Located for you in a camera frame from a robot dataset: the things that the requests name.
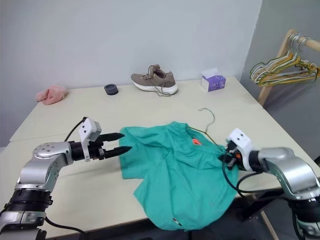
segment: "teal garment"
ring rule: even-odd
[[[202,229],[219,219],[236,191],[229,187],[216,146],[186,123],[125,127],[120,146],[132,149],[120,156],[124,179],[143,179],[134,192],[145,214],[163,230]],[[193,143],[197,139],[202,145]],[[226,170],[235,185],[238,169]]]

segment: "white shoe sole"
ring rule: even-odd
[[[157,87],[155,87],[155,86],[143,86],[143,85],[140,85],[140,84],[137,84],[137,83],[135,83],[134,81],[132,81],[132,83],[138,88],[138,89],[141,89],[141,90],[143,90],[143,91],[148,91],[148,92],[154,92],[154,91],[161,91],[161,87],[160,86],[157,86]],[[174,94],[176,91],[178,90],[178,85],[177,84],[175,84],[175,85],[173,85],[173,86],[171,86],[171,87],[163,87],[162,88],[162,91],[164,92],[164,93],[167,93],[167,94],[170,94],[170,95],[172,95],[172,94]]]

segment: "red tag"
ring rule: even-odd
[[[199,142],[199,140],[198,140],[198,139],[195,139],[195,138],[192,139],[192,142],[193,142],[193,144],[195,144],[195,145],[202,145],[201,142]]]

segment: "gray wall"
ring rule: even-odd
[[[319,12],[319,0],[262,1],[241,77],[255,98],[260,88],[249,78],[251,68],[277,55],[289,29],[320,41]],[[305,47],[304,58],[320,66],[320,52]],[[314,84],[276,86],[264,107],[313,159],[320,155],[320,79]]]
[[[212,67],[240,78],[262,0],[0,3],[5,145],[35,106],[35,93],[52,84],[129,84],[132,73],[144,73],[151,64],[178,80]]]

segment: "wooden clothes rack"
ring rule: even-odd
[[[280,50],[277,54],[277,58],[283,57],[284,55],[286,55],[288,49],[289,49],[289,43],[288,43],[288,38],[291,34],[293,33],[297,33],[295,29],[290,29],[287,34],[285,35],[282,45],[280,47]],[[299,42],[303,41],[306,37],[302,36],[299,38]],[[306,43],[304,44],[305,46],[317,50],[320,52],[320,42],[313,40],[313,39],[309,39],[308,41],[306,41]],[[259,97],[258,97],[258,102],[261,104],[261,106],[263,106],[270,94],[270,91],[272,89],[272,86],[264,86],[262,87]]]

